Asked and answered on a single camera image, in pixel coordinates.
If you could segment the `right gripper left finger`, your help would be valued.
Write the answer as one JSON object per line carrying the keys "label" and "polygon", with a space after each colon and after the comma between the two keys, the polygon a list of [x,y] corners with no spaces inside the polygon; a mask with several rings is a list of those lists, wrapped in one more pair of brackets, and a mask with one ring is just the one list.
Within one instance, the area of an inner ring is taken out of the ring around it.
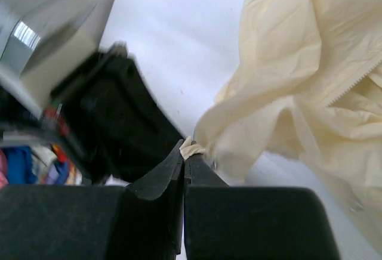
{"label": "right gripper left finger", "polygon": [[2,259],[175,259],[182,226],[179,146],[126,187],[8,185],[1,190]]}

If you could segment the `cream yellow jacket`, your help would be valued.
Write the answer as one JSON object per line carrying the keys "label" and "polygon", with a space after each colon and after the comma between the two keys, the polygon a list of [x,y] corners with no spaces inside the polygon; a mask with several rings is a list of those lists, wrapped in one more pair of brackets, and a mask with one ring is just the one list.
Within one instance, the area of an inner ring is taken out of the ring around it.
{"label": "cream yellow jacket", "polygon": [[244,179],[297,159],[381,249],[381,0],[244,0],[240,62],[195,141]]}

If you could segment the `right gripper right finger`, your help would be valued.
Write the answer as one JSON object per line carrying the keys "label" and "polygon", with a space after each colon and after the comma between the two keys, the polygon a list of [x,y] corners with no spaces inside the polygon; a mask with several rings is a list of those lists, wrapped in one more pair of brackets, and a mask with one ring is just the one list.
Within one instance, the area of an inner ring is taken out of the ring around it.
{"label": "right gripper right finger", "polygon": [[325,208],[298,187],[234,187],[200,154],[185,162],[188,259],[339,259]]}

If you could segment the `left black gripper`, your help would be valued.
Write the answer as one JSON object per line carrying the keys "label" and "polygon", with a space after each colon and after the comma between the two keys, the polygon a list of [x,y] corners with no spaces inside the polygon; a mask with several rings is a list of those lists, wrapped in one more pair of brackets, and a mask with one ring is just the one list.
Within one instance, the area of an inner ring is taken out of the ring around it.
{"label": "left black gripper", "polygon": [[92,182],[133,182],[182,138],[127,49],[97,51],[113,2],[1,0],[1,88],[34,117],[54,88],[58,133]]}

